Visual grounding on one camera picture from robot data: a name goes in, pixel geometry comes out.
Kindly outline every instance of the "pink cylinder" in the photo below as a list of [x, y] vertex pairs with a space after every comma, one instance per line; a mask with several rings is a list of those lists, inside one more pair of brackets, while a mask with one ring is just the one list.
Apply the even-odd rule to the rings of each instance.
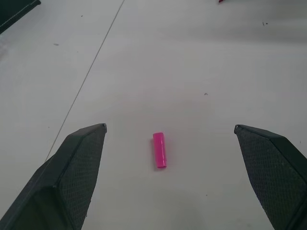
[[155, 163], [158, 168], [166, 168], [164, 134], [154, 133], [153, 139]]

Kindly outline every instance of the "white floor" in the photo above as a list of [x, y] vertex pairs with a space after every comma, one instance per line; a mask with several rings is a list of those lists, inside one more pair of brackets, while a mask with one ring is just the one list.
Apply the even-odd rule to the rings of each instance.
[[106, 123], [84, 230], [272, 230], [233, 130], [268, 129], [307, 156], [307, 2], [125, 0], [87, 76], [122, 3], [91, 1], [43, 2], [1, 37], [0, 216], [55, 139], [51, 155]]

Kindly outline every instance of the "pink object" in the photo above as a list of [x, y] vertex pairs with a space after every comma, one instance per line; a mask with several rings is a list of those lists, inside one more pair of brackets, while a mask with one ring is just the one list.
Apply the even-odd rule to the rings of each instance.
[[166, 154], [163, 133], [153, 134], [154, 157], [158, 168], [166, 168]]

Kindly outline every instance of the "dark object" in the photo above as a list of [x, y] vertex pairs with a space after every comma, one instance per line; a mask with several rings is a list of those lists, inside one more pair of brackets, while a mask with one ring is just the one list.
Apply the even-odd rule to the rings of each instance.
[[96, 185], [106, 125], [79, 129], [31, 177], [0, 230], [80, 230]]
[[0, 0], [0, 34], [39, 4], [39, 0]]
[[250, 183], [275, 230], [307, 229], [307, 159], [287, 138], [235, 127]]

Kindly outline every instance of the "red object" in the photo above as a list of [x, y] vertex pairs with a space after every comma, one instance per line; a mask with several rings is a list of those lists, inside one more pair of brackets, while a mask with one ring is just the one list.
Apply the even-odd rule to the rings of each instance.
[[154, 133], [153, 139], [155, 163], [158, 168], [166, 168], [164, 134]]

